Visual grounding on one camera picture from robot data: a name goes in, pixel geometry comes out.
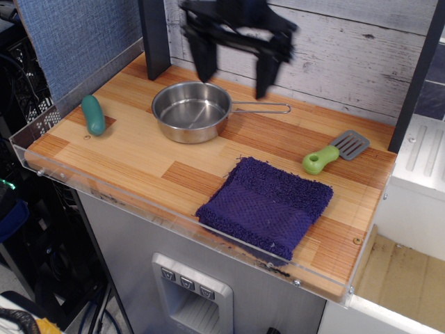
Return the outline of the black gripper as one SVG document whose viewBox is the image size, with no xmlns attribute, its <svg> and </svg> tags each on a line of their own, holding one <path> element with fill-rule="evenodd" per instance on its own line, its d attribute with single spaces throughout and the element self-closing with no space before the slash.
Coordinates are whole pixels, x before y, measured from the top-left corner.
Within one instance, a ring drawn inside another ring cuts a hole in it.
<svg viewBox="0 0 445 334">
<path fill-rule="evenodd" d="M 275 83 L 282 61 L 292 57 L 298 26 L 278 15 L 267 1 L 183 1 L 183 27 L 201 82 L 217 71 L 217 46 L 258 56 L 256 99 Z"/>
</svg>

